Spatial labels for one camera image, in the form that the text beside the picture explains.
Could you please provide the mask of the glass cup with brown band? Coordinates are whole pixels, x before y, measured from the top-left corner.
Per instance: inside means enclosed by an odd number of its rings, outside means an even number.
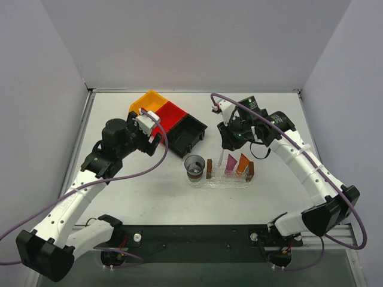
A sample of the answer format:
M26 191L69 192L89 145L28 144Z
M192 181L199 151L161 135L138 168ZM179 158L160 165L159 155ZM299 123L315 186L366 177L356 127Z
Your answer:
M199 181L205 169L205 160L200 155L190 155L184 161L186 175L189 181Z

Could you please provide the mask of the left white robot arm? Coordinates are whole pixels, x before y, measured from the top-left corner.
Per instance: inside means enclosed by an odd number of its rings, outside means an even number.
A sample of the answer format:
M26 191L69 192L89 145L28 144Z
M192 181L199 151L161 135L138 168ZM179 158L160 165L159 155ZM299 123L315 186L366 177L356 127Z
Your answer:
M101 140L84 160L67 192L39 224L31 231L22 230L16 237L24 266L58 282L82 254L104 242L115 246L122 241L121 221L108 215L76 233L72 229L92 200L115 179L125 157L134 151L149 156L155 153L166 136L160 132L150 138L156 127L160 127L160 118L152 112L132 112L127 120L107 121Z

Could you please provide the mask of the pink toothpaste tube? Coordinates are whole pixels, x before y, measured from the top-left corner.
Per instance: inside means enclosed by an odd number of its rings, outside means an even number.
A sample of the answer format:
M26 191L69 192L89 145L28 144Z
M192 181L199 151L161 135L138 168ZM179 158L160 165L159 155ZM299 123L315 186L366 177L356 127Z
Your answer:
M231 154L227 156L227 162L226 162L226 167L224 170L224 174L227 176L233 175L233 170L237 165L237 159L235 159Z

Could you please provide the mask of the orange toothpaste tube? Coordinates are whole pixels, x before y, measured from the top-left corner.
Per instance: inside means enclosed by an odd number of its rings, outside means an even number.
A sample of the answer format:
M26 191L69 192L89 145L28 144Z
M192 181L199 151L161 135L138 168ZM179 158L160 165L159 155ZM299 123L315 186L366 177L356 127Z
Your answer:
M249 163L250 163L250 160L242 153L240 156L240 159L238 161L238 165L236 168L236 174L238 176L242 176L244 174L246 168L248 167Z

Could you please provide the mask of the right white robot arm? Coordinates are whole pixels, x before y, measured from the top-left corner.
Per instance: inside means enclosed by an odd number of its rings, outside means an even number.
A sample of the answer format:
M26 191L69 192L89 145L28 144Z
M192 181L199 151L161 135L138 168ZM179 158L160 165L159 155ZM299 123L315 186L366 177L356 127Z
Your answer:
M235 151L247 142L268 147L290 168L311 199L311 207L275 218L272 231L280 237L304 231L321 237L350 216L359 190L344 185L324 167L283 112L268 114L259 108L254 96L238 105L220 99L212 110L223 117L217 126L223 149Z

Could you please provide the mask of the white toothbrush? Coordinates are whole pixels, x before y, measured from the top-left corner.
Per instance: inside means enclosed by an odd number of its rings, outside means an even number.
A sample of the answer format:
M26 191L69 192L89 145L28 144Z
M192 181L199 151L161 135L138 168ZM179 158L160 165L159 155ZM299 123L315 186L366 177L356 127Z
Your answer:
M224 156L224 149L221 150L221 154L217 163L217 167L221 167L222 161L223 161L223 156Z

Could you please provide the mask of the clear holder with wooden ends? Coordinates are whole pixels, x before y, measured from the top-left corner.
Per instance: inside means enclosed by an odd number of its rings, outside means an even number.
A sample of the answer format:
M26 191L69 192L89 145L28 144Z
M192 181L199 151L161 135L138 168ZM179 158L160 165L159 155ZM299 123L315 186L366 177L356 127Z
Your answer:
M227 159L223 159L221 167L217 167L218 159L207 159L206 162L206 179L215 184L230 183L250 183L254 177L254 163L251 161L242 176L236 174L236 167L233 170L233 175L227 176L224 174Z

